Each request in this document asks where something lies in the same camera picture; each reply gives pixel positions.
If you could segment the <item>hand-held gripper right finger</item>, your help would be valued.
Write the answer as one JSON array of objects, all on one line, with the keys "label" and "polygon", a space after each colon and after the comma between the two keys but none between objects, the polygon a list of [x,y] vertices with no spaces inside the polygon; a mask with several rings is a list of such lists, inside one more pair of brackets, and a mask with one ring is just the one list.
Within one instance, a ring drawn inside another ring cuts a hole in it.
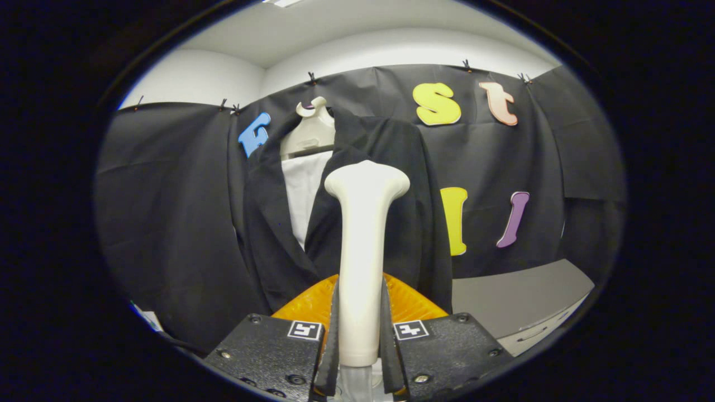
[{"label": "hand-held gripper right finger", "polygon": [[514,360],[469,313],[445,313],[390,275],[381,295],[384,392],[396,400],[449,400],[483,386]]}]

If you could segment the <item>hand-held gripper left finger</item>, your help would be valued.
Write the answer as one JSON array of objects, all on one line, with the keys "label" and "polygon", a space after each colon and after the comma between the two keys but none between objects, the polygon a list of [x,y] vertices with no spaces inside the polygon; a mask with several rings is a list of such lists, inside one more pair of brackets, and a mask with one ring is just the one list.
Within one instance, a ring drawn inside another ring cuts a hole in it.
[{"label": "hand-held gripper left finger", "polygon": [[296,401],[338,392],[337,331],[332,320],[337,275],[273,315],[247,315],[204,363],[242,386]]}]

